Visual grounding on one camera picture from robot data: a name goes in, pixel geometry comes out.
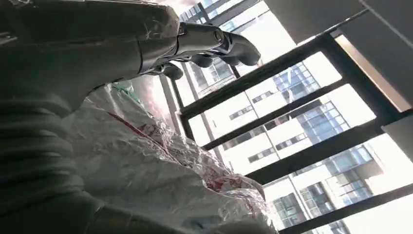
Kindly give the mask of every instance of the robotic arm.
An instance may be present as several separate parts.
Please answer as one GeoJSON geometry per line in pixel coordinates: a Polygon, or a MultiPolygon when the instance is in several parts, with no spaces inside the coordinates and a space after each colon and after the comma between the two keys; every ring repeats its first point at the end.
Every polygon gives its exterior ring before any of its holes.
{"type": "Polygon", "coordinates": [[[0,0],[2,231],[184,233],[85,192],[62,120],[102,85],[142,74],[178,79],[171,61],[208,67],[213,58],[254,65],[260,54],[239,35],[179,24],[170,7],[148,2],[0,0]]]}

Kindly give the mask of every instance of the building window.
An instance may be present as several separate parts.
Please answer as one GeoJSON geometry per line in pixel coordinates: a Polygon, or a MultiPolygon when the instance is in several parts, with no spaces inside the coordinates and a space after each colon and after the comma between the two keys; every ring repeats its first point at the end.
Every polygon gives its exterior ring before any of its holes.
{"type": "Polygon", "coordinates": [[[302,223],[306,220],[293,193],[274,200],[273,205],[285,228],[302,223]]]}
{"type": "Polygon", "coordinates": [[[297,119],[313,145],[350,128],[331,101],[307,111],[297,119]]]}
{"type": "Polygon", "coordinates": [[[242,135],[240,135],[240,136],[238,136],[238,137],[236,137],[232,140],[229,140],[229,141],[225,142],[224,144],[222,144],[222,146],[223,146],[224,150],[228,150],[228,149],[230,149],[232,147],[235,147],[235,146],[237,146],[237,145],[239,145],[243,142],[246,142],[247,140],[249,140],[253,137],[256,137],[259,134],[264,133],[264,132],[265,132],[264,126],[260,126],[260,127],[255,128],[255,129],[253,129],[253,130],[251,130],[247,133],[244,133],[244,134],[242,134],[242,135]]]}
{"type": "Polygon", "coordinates": [[[300,190],[300,193],[313,217],[330,213],[335,209],[321,183],[310,185],[300,190]]]}
{"type": "Polygon", "coordinates": [[[248,157],[248,161],[249,161],[249,163],[253,163],[255,161],[260,160],[263,157],[267,157],[268,155],[271,155],[274,152],[275,152],[274,148],[271,147],[269,149],[266,149],[266,150],[263,150],[263,151],[259,152],[256,155],[248,157]]]}
{"type": "Polygon", "coordinates": [[[233,120],[233,119],[238,118],[238,117],[242,116],[243,114],[246,114],[246,113],[248,113],[248,112],[250,112],[250,111],[252,111],[252,106],[247,106],[247,107],[245,107],[245,108],[243,108],[243,109],[241,109],[241,110],[239,110],[239,111],[231,114],[231,115],[229,116],[229,119],[230,119],[230,120],[233,120]]]}
{"type": "Polygon", "coordinates": [[[262,99],[265,99],[265,98],[267,98],[267,97],[269,97],[269,96],[271,96],[271,95],[273,95],[273,94],[274,94],[273,92],[267,91],[267,92],[259,95],[258,97],[253,98],[253,99],[252,99],[252,102],[253,102],[253,103],[257,103],[257,102],[261,101],[262,99]]]}
{"type": "Polygon", "coordinates": [[[372,156],[364,145],[353,147],[349,150],[343,151],[339,154],[331,156],[321,162],[315,163],[311,166],[305,167],[294,172],[298,176],[304,172],[308,172],[318,166],[325,165],[332,176],[343,173],[359,165],[372,160],[372,156]]]}
{"type": "Polygon", "coordinates": [[[307,135],[305,133],[301,133],[291,139],[288,139],[286,141],[281,142],[280,144],[277,144],[275,148],[277,148],[277,150],[282,150],[306,138],[307,138],[307,135]]]}
{"type": "Polygon", "coordinates": [[[279,118],[276,118],[275,120],[272,120],[272,121],[266,123],[265,127],[267,128],[267,130],[271,130],[271,129],[277,127],[278,125],[281,125],[285,122],[288,122],[289,120],[294,119],[297,116],[300,116],[300,115],[304,114],[305,112],[307,112],[309,110],[312,110],[312,109],[314,109],[318,106],[321,106],[321,105],[322,105],[322,103],[321,103],[320,100],[313,101],[313,102],[311,102],[311,103],[309,103],[305,106],[302,106],[302,107],[300,107],[300,108],[298,108],[298,109],[296,109],[296,110],[294,110],[294,111],[292,111],[292,112],[290,112],[290,113],[288,113],[284,116],[281,116],[279,118]]]}
{"type": "Polygon", "coordinates": [[[273,77],[278,90],[290,103],[320,88],[303,63],[273,77]]]}
{"type": "Polygon", "coordinates": [[[364,181],[354,170],[327,179],[333,193],[343,200],[346,206],[362,201],[372,196],[364,181]]]}

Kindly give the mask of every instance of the plastic bag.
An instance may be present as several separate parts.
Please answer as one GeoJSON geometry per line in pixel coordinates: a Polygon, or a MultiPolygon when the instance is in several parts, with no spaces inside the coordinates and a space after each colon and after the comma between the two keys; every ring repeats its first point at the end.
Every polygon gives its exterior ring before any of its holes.
{"type": "Polygon", "coordinates": [[[74,114],[71,142],[87,192],[191,230],[272,225],[257,182],[154,119],[127,91],[109,84],[74,114]]]}

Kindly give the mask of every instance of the wall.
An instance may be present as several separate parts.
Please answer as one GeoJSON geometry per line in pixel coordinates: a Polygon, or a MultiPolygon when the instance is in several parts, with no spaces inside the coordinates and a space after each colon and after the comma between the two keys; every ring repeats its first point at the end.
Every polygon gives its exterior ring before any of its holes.
{"type": "Polygon", "coordinates": [[[344,36],[383,75],[383,77],[413,104],[413,50],[372,13],[341,28],[344,36]]]}
{"type": "Polygon", "coordinates": [[[413,1],[410,0],[359,0],[413,48],[413,1]]]}
{"type": "Polygon", "coordinates": [[[296,43],[364,9],[372,12],[343,26],[341,31],[384,78],[413,104],[413,30],[408,0],[265,0],[296,43]]]}

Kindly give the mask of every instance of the bolt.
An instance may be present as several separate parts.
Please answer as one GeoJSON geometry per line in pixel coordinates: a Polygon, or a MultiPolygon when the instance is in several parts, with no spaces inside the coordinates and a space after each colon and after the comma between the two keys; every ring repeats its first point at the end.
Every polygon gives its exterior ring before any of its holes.
{"type": "Polygon", "coordinates": [[[222,41],[224,39],[224,33],[221,30],[214,32],[214,37],[217,41],[222,41]]]}

